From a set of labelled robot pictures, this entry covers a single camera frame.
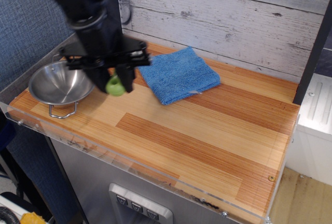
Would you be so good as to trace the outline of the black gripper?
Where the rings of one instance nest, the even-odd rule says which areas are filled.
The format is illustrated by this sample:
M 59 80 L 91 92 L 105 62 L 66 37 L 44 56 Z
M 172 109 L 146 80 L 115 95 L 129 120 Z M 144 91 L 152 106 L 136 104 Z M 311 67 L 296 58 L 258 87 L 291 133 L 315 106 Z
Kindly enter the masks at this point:
M 93 84 L 103 93 L 111 78 L 108 68 L 115 67 L 126 92 L 133 91 L 133 67 L 150 65 L 147 45 L 123 36 L 120 27 L 106 15 L 86 21 L 69 22 L 78 41 L 60 48 L 70 69 L 85 69 Z

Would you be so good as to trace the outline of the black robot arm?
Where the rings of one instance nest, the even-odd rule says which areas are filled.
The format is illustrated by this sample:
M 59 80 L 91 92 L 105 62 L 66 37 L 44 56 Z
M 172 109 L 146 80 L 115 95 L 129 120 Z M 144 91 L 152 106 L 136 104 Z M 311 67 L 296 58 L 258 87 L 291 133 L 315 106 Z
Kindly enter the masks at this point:
M 135 68 L 150 65 L 143 41 L 125 37 L 120 0 L 54 0 L 63 10 L 68 27 L 78 41 L 60 48 L 71 70 L 83 70 L 102 92 L 114 68 L 124 90 L 133 90 Z

